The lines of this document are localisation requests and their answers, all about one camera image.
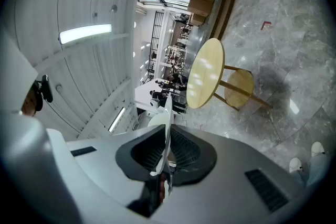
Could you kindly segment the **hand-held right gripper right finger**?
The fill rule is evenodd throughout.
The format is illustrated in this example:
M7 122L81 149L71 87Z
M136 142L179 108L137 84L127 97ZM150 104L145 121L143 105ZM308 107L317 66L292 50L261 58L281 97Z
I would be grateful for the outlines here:
M171 126L171 151L176 160L173 186L196 184L215 167L217 153L207 141L180 126Z

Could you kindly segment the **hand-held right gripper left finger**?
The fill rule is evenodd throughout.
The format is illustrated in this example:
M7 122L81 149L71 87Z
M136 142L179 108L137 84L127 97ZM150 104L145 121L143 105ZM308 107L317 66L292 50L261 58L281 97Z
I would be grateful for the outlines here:
M147 182L165 149L165 125L150 126L142 131L136 130L138 137L118 148L115 161L128 178Z

